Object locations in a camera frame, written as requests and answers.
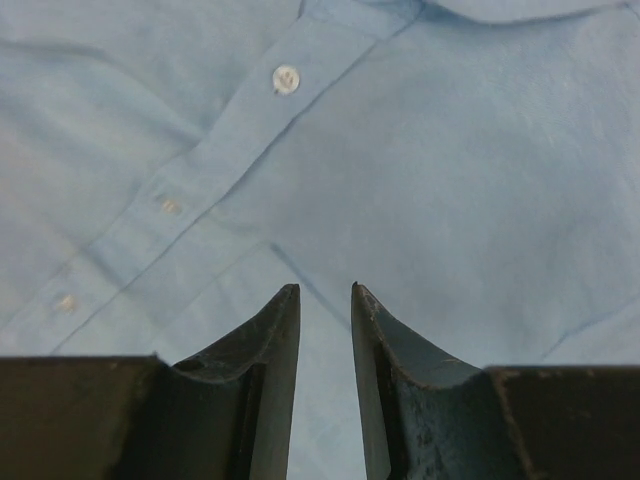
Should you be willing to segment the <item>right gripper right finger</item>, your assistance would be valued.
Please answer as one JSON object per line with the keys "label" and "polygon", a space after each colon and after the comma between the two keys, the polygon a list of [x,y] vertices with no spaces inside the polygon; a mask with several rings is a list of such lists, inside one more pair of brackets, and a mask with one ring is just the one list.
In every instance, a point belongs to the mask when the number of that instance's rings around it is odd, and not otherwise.
{"label": "right gripper right finger", "polygon": [[635,479],[635,366],[476,368],[363,285],[351,325],[371,479]]}

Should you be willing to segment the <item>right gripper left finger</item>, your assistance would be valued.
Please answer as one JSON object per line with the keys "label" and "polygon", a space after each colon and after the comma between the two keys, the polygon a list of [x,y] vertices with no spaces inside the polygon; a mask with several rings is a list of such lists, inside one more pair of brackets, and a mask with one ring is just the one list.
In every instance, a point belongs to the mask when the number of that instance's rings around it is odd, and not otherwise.
{"label": "right gripper left finger", "polygon": [[169,365],[157,356],[6,357],[5,479],[283,479],[300,289]]}

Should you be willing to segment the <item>light blue button shirt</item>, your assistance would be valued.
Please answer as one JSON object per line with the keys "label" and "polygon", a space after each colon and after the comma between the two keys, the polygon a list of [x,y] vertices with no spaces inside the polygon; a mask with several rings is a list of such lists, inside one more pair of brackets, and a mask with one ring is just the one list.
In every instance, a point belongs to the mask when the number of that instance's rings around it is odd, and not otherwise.
{"label": "light blue button shirt", "polygon": [[302,293],[293,479],[365,474],[366,285],[477,365],[639,359],[635,1],[5,1],[1,351]]}

